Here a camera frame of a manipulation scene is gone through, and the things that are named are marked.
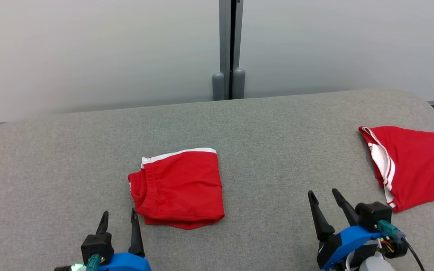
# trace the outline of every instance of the gray table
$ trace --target gray table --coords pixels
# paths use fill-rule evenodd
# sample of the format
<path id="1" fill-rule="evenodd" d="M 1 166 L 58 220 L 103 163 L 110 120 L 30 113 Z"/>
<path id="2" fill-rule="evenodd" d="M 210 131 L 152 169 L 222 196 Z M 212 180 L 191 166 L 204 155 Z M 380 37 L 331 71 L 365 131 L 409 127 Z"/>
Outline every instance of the gray table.
<path id="1" fill-rule="evenodd" d="M 434 110 L 403 91 L 363 90 L 47 116 L 0 125 L 0 270 L 53 270 L 110 211 L 116 252 L 130 245 L 127 175 L 142 156 L 196 147 L 219 155 L 226 216 L 185 231 L 147 226 L 156 271 L 318 270 L 307 191 L 336 230 L 331 193 L 384 202 L 357 128 L 434 131 Z M 434 202 L 393 215 L 434 270 Z M 391 260 L 417 270 L 411 256 Z"/>

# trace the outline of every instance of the red shorts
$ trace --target red shorts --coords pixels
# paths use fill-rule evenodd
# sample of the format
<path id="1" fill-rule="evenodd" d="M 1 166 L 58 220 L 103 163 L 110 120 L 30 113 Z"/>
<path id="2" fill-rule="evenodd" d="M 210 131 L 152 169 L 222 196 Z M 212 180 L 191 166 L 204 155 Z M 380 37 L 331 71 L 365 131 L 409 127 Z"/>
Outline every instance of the red shorts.
<path id="1" fill-rule="evenodd" d="M 434 132 L 395 126 L 362 126 L 359 131 L 386 202 L 395 212 L 434 201 Z"/>
<path id="2" fill-rule="evenodd" d="M 135 208 L 145 224 L 191 230 L 224 217 L 214 149 L 186 149 L 144 157 L 140 168 L 128 175 L 128 181 Z"/>

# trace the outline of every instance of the red and white fabric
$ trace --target red and white fabric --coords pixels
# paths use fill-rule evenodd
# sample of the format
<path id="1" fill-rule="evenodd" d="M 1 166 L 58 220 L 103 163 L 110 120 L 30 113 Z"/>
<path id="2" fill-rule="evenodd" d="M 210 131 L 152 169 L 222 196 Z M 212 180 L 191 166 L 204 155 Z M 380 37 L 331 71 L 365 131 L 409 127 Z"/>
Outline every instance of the red and white fabric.
<path id="1" fill-rule="evenodd" d="M 145 224 L 192 230 L 224 217 L 217 152 L 185 149 L 142 158 L 128 175 L 131 196 Z"/>
<path id="2" fill-rule="evenodd" d="M 386 202 L 399 212 L 434 201 L 434 132 L 359 127 Z"/>

